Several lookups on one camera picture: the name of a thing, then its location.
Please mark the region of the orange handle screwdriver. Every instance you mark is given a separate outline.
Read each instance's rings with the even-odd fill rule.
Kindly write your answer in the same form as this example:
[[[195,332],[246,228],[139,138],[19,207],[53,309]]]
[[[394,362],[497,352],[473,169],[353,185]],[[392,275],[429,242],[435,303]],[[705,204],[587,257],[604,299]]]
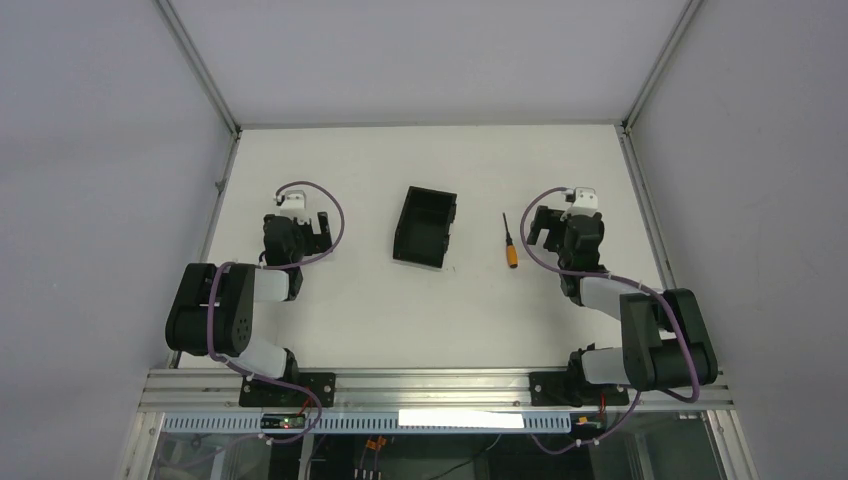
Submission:
[[[519,265],[518,257],[517,257],[517,251],[516,251],[515,245],[513,243],[512,236],[511,236],[510,231],[509,231],[508,220],[507,220],[507,216],[506,216],[505,213],[502,214],[502,220],[503,220],[504,231],[505,231],[505,257],[506,257],[506,262],[507,262],[507,265],[509,266],[510,269],[516,269]]]

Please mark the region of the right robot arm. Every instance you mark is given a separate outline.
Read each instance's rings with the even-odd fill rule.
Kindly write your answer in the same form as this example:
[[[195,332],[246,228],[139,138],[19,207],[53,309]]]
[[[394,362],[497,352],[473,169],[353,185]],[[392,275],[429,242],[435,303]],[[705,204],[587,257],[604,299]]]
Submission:
[[[522,231],[523,244],[535,244],[541,232],[547,234],[544,249],[558,257],[553,269],[563,294],[620,325],[620,346],[571,354],[572,383],[672,394],[717,380],[718,361],[694,293],[683,288],[659,292],[609,272],[600,262],[605,236],[601,214],[539,206]]]

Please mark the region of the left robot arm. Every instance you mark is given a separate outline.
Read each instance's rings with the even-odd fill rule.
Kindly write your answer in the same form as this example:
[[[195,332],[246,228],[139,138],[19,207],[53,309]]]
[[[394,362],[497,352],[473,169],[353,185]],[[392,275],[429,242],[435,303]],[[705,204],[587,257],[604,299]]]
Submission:
[[[247,376],[298,384],[293,352],[253,334],[257,303],[293,301],[303,284],[301,262],[329,252],[328,214],[312,220],[268,214],[258,265],[235,262],[220,270],[211,263],[186,266],[166,320],[165,339],[174,351],[207,356]]]

